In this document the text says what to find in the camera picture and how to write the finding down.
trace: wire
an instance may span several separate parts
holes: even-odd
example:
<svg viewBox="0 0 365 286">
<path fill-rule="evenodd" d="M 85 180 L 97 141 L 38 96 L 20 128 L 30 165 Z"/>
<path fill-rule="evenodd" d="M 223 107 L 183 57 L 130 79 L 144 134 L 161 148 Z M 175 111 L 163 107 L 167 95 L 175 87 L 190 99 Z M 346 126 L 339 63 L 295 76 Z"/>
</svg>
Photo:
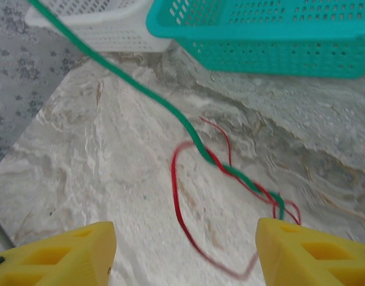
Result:
<svg viewBox="0 0 365 286">
<path fill-rule="evenodd" d="M 41 13 L 55 28 L 57 28 L 66 38 L 68 38 L 75 46 L 78 47 L 82 52 L 86 55 L 90 56 L 91 59 L 95 60 L 98 64 L 105 67 L 112 73 L 116 74 L 118 77 L 122 78 L 125 82 L 133 86 L 139 92 L 145 94 L 150 99 L 156 101 L 157 103 L 161 104 L 165 107 L 171 114 L 173 114 L 190 134 L 194 144 L 196 145 L 199 153 L 203 156 L 203 158 L 209 162 L 210 164 L 216 165 L 216 162 L 210 156 L 209 152 L 205 149 L 204 144 L 202 143 L 201 139 L 199 138 L 198 133 L 189 122 L 189 120 L 179 111 L 173 104 L 168 102 L 165 98 L 159 96 L 155 92 L 151 91 L 146 86 L 143 86 L 141 83 L 134 80 L 131 76 L 126 74 L 122 69 L 113 65 L 111 62 L 107 61 L 102 55 L 98 52 L 93 50 L 87 44 L 85 44 L 78 36 L 76 36 L 66 25 L 64 25 L 61 20 L 57 18 L 55 14 L 53 14 L 40 0 L 27 0 L 31 3 L 38 11 Z M 221 164 L 222 168 L 227 171 L 227 173 L 231 174 L 232 176 L 236 176 L 239 178 L 243 183 L 245 183 L 252 192 L 262 195 L 263 192 L 251 181 L 247 178 L 241 171 L 238 169 L 226 165 Z M 279 207 L 279 219 L 284 219 L 285 213 L 285 203 L 281 196 L 273 191 L 268 192 L 271 197 L 277 202 L 277 206 Z"/>
<path fill-rule="evenodd" d="M 208 123 L 209 125 L 214 126 L 216 129 L 218 129 L 223 136 L 226 139 L 227 142 L 227 150 L 228 150 L 228 161 L 229 161 L 229 165 L 231 166 L 232 164 L 232 152 L 231 152 L 231 143 L 230 143 L 230 139 L 228 137 L 228 135 L 226 134 L 226 132 L 218 125 L 216 125 L 215 123 L 212 123 L 210 121 L 208 121 L 207 119 L 204 119 L 203 117 L 199 117 L 203 122 Z M 188 227 L 185 224 L 185 221 L 183 220 L 183 216 L 181 213 L 181 208 L 180 208 L 180 203 L 179 203 L 179 193 L 178 193 L 178 180 L 177 180 L 177 159 L 179 154 L 189 148 L 189 147 L 193 147 L 194 143 L 192 141 L 185 141 L 181 144 L 179 144 L 177 146 L 177 148 L 175 149 L 174 153 L 173 153 L 173 157 L 171 160 L 171 168 L 170 168 L 170 173 L 171 173 L 171 184 L 173 187 L 173 202 L 174 202 L 174 210 L 176 212 L 176 216 L 177 216 L 177 220 L 178 223 L 180 225 L 180 227 L 182 228 L 183 232 L 185 233 L 187 239 L 189 240 L 190 244 L 192 245 L 192 247 L 212 266 L 214 266 L 215 268 L 223 271 L 224 273 L 226 273 L 227 275 L 231 276 L 232 278 L 238 279 L 238 280 L 246 280 L 249 278 L 253 268 L 255 267 L 255 264 L 257 262 L 258 259 L 258 253 L 254 253 L 252 255 L 251 260 L 248 263 L 248 266 L 246 267 L 245 271 L 243 273 L 237 273 L 231 269 L 229 269 L 228 267 L 226 267 L 225 265 L 223 265 L 222 263 L 214 260 L 212 257 L 210 257 L 206 252 L 204 252 L 202 250 L 201 247 L 199 247 L 199 245 L 196 243 L 196 241 L 194 240 L 193 236 L 191 235 Z M 247 185 L 245 185 L 239 178 L 237 178 L 236 176 L 233 176 L 232 174 L 228 173 L 227 170 L 222 166 L 221 162 L 219 161 L 219 159 L 216 157 L 216 155 L 206 147 L 207 152 L 209 153 L 209 155 L 213 158 L 214 162 L 216 163 L 216 165 L 218 166 L 218 168 L 225 174 L 225 175 L 229 175 L 235 179 L 237 179 L 239 181 L 239 183 L 241 183 L 245 188 L 248 188 Z M 276 202 L 273 200 L 273 198 L 268 194 L 268 192 L 260 185 L 255 183 L 255 185 L 261 190 L 261 192 L 263 194 L 266 195 L 266 198 L 255 194 L 254 192 L 251 192 L 252 194 L 254 194 L 256 197 L 258 197 L 259 199 L 261 199 L 262 201 L 272 204 L 273 205 L 273 217 L 276 218 Z M 297 216 L 298 218 L 296 218 L 289 210 L 285 210 L 287 212 L 288 215 L 291 216 L 291 218 L 293 218 L 293 220 L 300 225 L 301 224 L 301 213 L 300 210 L 298 208 L 298 206 L 292 202 L 292 201 L 285 201 L 286 204 L 292 205 L 294 207 L 294 209 L 297 211 Z"/>
</svg>

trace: marble surface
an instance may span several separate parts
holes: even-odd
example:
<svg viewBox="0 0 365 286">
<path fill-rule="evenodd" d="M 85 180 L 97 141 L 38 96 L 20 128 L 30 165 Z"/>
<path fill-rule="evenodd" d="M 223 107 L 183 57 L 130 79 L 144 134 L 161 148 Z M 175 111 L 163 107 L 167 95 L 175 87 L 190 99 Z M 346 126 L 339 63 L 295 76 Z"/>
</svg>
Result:
<svg viewBox="0 0 365 286">
<path fill-rule="evenodd" d="M 24 22 L 25 0 L 0 0 L 0 161 L 82 56 L 68 40 Z"/>
<path fill-rule="evenodd" d="M 211 73 L 181 49 L 110 55 L 163 94 L 222 159 L 298 203 L 305 226 L 365 243 L 365 78 L 355 81 Z M 169 174 L 188 135 L 162 107 L 86 59 L 73 69 L 0 164 L 0 220 L 18 244 L 112 220 L 111 285 L 264 285 L 207 265 L 173 210 Z M 179 160 L 183 215 L 211 255 L 241 271 L 258 217 L 271 216 L 195 150 Z"/>
</svg>

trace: green wire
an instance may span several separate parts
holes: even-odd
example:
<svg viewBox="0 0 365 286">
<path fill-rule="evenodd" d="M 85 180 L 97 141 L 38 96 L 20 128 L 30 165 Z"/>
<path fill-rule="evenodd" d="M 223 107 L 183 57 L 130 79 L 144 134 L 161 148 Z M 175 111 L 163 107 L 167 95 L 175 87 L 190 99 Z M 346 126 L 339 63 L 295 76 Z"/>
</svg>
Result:
<svg viewBox="0 0 365 286">
<path fill-rule="evenodd" d="M 209 162 L 210 164 L 215 165 L 215 162 L 210 157 L 209 153 L 207 153 L 204 144 L 202 143 L 201 139 L 199 138 L 198 133 L 190 123 L 190 121 L 179 111 L 173 104 L 168 102 L 165 98 L 157 95 L 155 92 L 151 91 L 149 88 L 143 86 L 141 83 L 134 80 L 131 76 L 126 74 L 122 71 L 119 67 L 113 65 L 109 61 L 107 61 L 103 56 L 101 56 L 98 52 L 94 51 L 90 48 L 87 44 L 85 44 L 81 39 L 79 39 L 66 25 L 64 25 L 56 15 L 54 15 L 40 0 L 28 0 L 47 20 L 53 24 L 66 38 L 68 38 L 75 46 L 78 47 L 84 54 L 91 57 L 91 59 L 95 60 L 98 64 L 105 67 L 107 70 L 111 71 L 112 73 L 116 74 L 118 77 L 122 78 L 128 84 L 133 86 L 139 92 L 145 94 L 146 96 L 150 97 L 152 100 L 156 101 L 157 103 L 161 104 L 163 107 L 168 109 L 172 115 L 174 115 L 182 125 L 186 128 L 188 133 L 190 134 L 194 144 L 196 145 L 199 153 L 202 157 Z M 223 164 L 224 168 L 231 174 L 237 176 L 242 181 L 244 181 L 249 188 L 257 194 L 263 194 L 255 184 L 247 178 L 241 171 L 238 169 L 229 166 L 227 164 Z M 284 219 L 284 212 L 285 212 L 285 203 L 282 197 L 276 192 L 269 192 L 270 195 L 278 202 L 279 205 L 279 219 Z"/>
</svg>

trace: white marble countertop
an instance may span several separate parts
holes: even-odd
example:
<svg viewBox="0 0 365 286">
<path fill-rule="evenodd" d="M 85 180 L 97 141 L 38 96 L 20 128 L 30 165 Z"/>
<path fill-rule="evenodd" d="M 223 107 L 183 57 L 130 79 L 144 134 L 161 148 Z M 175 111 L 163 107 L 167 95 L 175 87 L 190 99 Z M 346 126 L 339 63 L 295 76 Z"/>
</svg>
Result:
<svg viewBox="0 0 365 286">
<path fill-rule="evenodd" d="M 365 242 L 365 125 L 355 108 L 353 115 L 343 106 L 351 93 L 365 97 L 365 79 L 233 75 L 231 82 L 184 57 L 173 51 L 161 63 L 156 56 L 115 61 L 181 109 L 222 160 L 224 139 L 198 116 L 224 127 L 234 165 L 296 201 L 304 225 Z M 307 101 L 311 113 L 304 112 Z M 365 101 L 354 106 L 365 110 Z M 305 120 L 295 120 L 298 114 Z M 352 121 L 350 132 L 363 136 L 348 136 L 351 123 L 342 116 Z M 320 127 L 326 132 L 316 133 Z M 185 139 L 183 126 L 165 109 L 87 61 L 67 75 L 0 164 L 0 220 L 18 245 L 113 221 L 118 250 L 111 285 L 264 285 L 260 265 L 247 282 L 213 269 L 180 229 L 169 164 Z M 341 150 L 347 146 L 353 151 Z M 183 215 L 194 237 L 241 271 L 255 252 L 257 219 L 271 216 L 270 207 L 195 150 L 181 156 L 179 174 Z"/>
</svg>

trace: plastic basket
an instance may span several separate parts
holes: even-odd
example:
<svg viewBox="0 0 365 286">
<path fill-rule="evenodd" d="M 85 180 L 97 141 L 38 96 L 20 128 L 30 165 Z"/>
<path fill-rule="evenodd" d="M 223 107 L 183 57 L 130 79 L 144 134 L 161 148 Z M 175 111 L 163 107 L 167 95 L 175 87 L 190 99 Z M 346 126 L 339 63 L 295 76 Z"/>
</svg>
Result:
<svg viewBox="0 0 365 286">
<path fill-rule="evenodd" d="M 365 74 L 365 0 L 155 0 L 146 25 L 210 70 Z"/>
<path fill-rule="evenodd" d="M 171 40 L 155 38 L 146 28 L 153 0 L 43 0 L 75 34 L 100 52 L 163 52 Z M 33 7 L 29 26 L 58 32 Z"/>
</svg>

